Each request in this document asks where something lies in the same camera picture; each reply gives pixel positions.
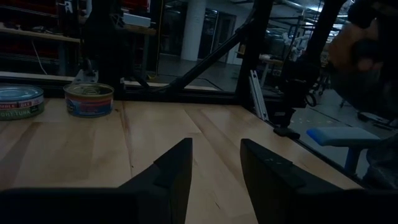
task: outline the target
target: hand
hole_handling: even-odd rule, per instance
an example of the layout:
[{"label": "hand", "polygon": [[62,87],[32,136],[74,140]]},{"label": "hand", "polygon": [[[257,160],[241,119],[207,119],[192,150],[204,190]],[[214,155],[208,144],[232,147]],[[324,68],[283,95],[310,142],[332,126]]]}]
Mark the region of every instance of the hand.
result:
[{"label": "hand", "polygon": [[375,63],[372,59],[361,59],[357,65],[351,62],[351,49],[355,42],[361,39],[378,39],[377,21],[372,21],[367,29],[359,28],[354,24],[347,24],[343,30],[333,39],[329,46],[329,59],[339,71],[359,70],[366,72],[377,70],[382,63]]}]

